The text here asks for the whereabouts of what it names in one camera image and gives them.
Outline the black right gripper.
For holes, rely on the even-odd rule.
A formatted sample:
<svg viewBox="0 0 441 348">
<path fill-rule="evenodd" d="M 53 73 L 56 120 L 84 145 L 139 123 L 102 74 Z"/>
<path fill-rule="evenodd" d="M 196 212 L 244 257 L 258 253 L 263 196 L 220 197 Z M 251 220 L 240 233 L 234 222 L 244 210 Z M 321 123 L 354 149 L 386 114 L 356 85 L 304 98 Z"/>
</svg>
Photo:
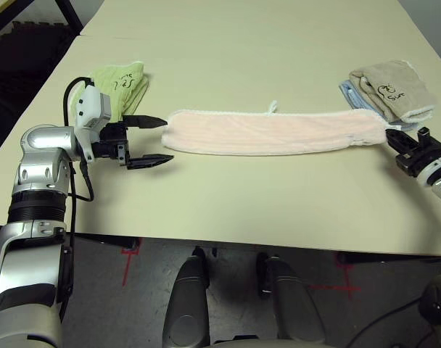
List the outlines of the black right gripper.
<svg viewBox="0 0 441 348">
<path fill-rule="evenodd" d="M 417 131 L 416 140 L 396 129 L 387 129 L 385 134 L 388 145 L 398 153 L 397 166 L 408 176 L 417 178 L 427 165 L 441 157 L 441 142 L 430 135 L 427 127 Z"/>
</svg>

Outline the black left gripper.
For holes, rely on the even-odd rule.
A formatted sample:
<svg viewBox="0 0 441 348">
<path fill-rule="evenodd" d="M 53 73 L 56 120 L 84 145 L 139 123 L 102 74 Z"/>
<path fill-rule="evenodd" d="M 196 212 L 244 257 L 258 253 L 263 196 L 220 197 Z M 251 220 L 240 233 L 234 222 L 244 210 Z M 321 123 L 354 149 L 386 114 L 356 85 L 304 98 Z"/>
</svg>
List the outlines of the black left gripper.
<svg viewBox="0 0 441 348">
<path fill-rule="evenodd" d="M 130 158 L 128 128 L 153 129 L 164 127 L 166 120 L 148 115 L 123 115 L 123 121 L 108 123 L 99 133 L 99 140 L 93 143 L 96 158 L 117 160 L 120 166 L 128 170 L 156 167 L 171 161 L 174 156 L 168 154 L 145 154 L 139 158 Z"/>
</svg>

